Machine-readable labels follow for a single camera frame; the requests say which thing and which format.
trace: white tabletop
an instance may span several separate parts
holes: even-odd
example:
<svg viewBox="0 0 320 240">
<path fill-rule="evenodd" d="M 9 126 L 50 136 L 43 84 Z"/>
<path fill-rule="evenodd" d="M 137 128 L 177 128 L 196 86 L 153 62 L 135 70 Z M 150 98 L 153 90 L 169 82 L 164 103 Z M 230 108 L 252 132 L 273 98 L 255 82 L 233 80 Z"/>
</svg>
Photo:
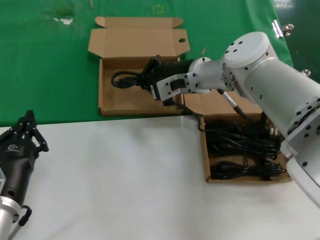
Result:
<svg viewBox="0 0 320 240">
<path fill-rule="evenodd" d="M 293 182 L 205 183 L 191 117 L 38 128 L 50 151 L 16 240 L 320 240 L 320 211 Z"/>
</svg>

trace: cardboard box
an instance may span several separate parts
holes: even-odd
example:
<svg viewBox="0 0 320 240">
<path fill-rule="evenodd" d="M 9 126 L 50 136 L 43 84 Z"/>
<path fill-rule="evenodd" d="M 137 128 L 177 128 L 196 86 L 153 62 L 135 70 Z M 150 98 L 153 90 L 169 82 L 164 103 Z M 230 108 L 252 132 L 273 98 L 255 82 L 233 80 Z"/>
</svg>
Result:
<svg viewBox="0 0 320 240">
<path fill-rule="evenodd" d="M 180 115 L 176 106 L 161 101 L 139 86 L 119 89 L 111 85 L 118 71 L 140 73 L 151 57 L 176 62 L 189 51 L 187 31 L 175 29 L 183 23 L 172 17 L 101 17 L 95 22 L 104 28 L 91 31 L 88 50 L 102 59 L 99 63 L 98 108 L 102 116 Z M 182 95 L 174 99 L 184 103 Z"/>
<path fill-rule="evenodd" d="M 259 120 L 261 117 L 261 108 L 257 105 L 249 102 L 248 100 L 237 95 L 236 92 L 228 92 L 230 97 L 242 108 L 242 110 L 252 118 Z M 210 123 L 214 120 L 226 120 L 226 121 L 236 121 L 237 123 L 246 123 L 247 120 L 242 118 L 240 115 L 235 113 L 234 109 L 229 105 L 229 103 L 217 92 L 212 91 L 208 94 L 189 94 L 184 95 L 185 104 L 191 108 L 196 113 L 204 114 L 202 118 L 201 128 L 205 127 L 206 123 Z M 202 149 L 202 160 L 203 160 L 203 170 L 204 179 L 207 183 L 246 183 L 246 184 L 274 184 L 274 183 L 284 183 L 290 182 L 290 178 L 287 172 L 282 173 L 276 179 L 272 181 L 263 181 L 260 177 L 256 176 L 242 176 L 229 180 L 219 180 L 211 179 L 210 166 L 216 164 L 219 161 L 231 161 L 237 164 L 243 164 L 243 156 L 225 156 L 225 157 L 215 157 L 211 153 L 208 153 L 206 134 L 204 132 L 200 133 L 201 149 Z M 253 160 L 248 158 L 249 164 L 254 164 Z M 278 155 L 275 163 L 281 163 L 282 167 L 286 169 L 287 159 L 283 154 Z"/>
</svg>

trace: green backdrop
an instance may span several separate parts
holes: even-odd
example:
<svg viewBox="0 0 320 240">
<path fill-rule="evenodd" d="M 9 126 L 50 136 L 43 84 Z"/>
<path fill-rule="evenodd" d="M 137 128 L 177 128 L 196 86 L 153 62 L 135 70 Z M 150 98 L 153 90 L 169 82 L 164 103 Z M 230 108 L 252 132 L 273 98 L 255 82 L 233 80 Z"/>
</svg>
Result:
<svg viewBox="0 0 320 240">
<path fill-rule="evenodd" d="M 99 58 L 88 52 L 96 16 L 181 17 L 187 59 L 220 59 L 233 40 L 263 31 L 280 60 L 292 65 L 284 38 L 272 29 L 278 17 L 271 0 L 93 0 L 93 8 L 90 0 L 0 3 L 0 126 L 11 126 L 27 109 L 40 124 L 120 119 L 98 113 Z"/>
</svg>

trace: box lid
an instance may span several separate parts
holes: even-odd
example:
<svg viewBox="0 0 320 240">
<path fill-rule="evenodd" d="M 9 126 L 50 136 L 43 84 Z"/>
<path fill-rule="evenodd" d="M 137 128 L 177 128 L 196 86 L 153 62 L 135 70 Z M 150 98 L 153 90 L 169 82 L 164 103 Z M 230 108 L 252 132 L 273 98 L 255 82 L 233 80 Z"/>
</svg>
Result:
<svg viewBox="0 0 320 240">
<path fill-rule="evenodd" d="M 176 57 L 190 50 L 179 17 L 102 17 L 95 22 L 88 50 L 102 58 Z"/>
<path fill-rule="evenodd" d="M 228 91 L 227 93 L 245 114 L 262 112 L 257 104 L 239 96 L 236 92 Z M 203 94 L 184 94 L 184 104 L 194 112 L 205 116 L 235 114 L 233 107 L 216 90 Z"/>
</svg>

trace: black cable bundle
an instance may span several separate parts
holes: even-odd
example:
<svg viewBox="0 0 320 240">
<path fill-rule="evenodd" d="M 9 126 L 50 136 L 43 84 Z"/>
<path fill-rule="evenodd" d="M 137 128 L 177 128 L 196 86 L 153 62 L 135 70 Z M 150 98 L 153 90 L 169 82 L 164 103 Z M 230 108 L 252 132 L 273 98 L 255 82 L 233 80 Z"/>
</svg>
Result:
<svg viewBox="0 0 320 240">
<path fill-rule="evenodd" d="M 116 77 L 120 75 L 131 75 L 119 78 L 115 80 Z M 111 84 L 118 89 L 128 89 L 138 84 L 139 78 L 142 78 L 142 73 L 134 71 L 118 71 L 111 77 Z"/>
<path fill-rule="evenodd" d="M 212 165 L 212 179 L 259 176 L 270 180 L 286 172 L 279 163 L 273 163 L 280 153 L 281 139 L 279 135 L 270 134 L 265 118 L 246 124 L 216 120 L 207 123 L 205 130 L 209 153 L 217 157 L 244 156 L 244 164 L 219 161 Z M 249 165 L 248 157 L 254 159 L 256 164 Z"/>
</svg>

